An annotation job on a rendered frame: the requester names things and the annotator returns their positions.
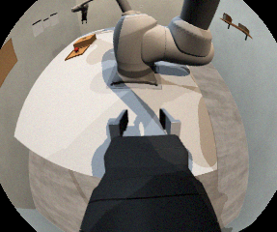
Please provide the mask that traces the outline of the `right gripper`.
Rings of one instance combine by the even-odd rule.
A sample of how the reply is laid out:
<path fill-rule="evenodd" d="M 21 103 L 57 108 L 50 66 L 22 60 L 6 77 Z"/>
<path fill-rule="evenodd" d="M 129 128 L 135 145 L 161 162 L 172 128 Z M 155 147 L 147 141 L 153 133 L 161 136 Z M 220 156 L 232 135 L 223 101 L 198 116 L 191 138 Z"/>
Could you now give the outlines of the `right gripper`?
<path fill-rule="evenodd" d="M 81 12 L 81 22 L 83 22 L 83 20 L 87 20 L 87 11 Z"/>

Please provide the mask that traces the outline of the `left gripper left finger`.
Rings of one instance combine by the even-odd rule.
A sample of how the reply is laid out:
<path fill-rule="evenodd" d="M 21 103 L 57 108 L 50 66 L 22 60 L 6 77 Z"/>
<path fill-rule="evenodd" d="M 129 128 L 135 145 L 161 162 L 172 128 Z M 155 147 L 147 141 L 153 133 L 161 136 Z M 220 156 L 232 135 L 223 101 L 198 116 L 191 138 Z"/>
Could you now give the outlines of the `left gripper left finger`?
<path fill-rule="evenodd" d="M 115 136 L 123 136 L 124 131 L 126 131 L 127 123 L 129 123 L 127 109 L 123 109 L 122 113 L 118 116 L 118 119 L 110 121 L 110 124 L 108 124 L 111 140 L 112 138 L 115 138 Z"/>

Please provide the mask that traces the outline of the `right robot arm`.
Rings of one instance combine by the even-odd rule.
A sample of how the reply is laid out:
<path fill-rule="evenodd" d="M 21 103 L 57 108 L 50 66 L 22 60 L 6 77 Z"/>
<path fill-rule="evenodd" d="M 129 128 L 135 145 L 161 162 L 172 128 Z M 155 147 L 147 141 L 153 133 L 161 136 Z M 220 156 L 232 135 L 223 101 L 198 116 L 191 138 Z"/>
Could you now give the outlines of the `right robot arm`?
<path fill-rule="evenodd" d="M 80 12 L 81 9 L 83 9 L 83 11 L 88 11 L 88 4 L 87 3 L 89 3 L 89 1 L 92 1 L 92 0 L 87 0 L 87 1 L 84 1 L 84 3 L 76 5 L 76 7 L 73 7 L 71 9 L 71 11 L 72 12 Z M 118 1 L 120 9 L 122 9 L 122 12 L 123 12 L 122 16 L 124 16 L 124 15 L 135 15 L 135 12 L 131 10 L 129 3 L 127 3 L 126 0 L 116 0 L 116 1 Z M 84 7 L 83 7 L 83 5 L 84 5 Z M 83 12 L 83 11 L 81 11 L 81 12 Z M 142 13 L 137 12 L 137 14 L 141 15 Z"/>

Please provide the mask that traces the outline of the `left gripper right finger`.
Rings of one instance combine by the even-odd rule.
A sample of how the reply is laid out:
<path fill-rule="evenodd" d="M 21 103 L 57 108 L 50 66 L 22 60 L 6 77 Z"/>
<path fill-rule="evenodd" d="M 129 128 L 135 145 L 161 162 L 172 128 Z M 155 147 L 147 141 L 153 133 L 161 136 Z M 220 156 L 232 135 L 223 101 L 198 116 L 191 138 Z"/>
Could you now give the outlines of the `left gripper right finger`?
<path fill-rule="evenodd" d="M 166 134 L 180 136 L 181 120 L 176 120 L 165 108 L 160 108 L 160 124 Z"/>

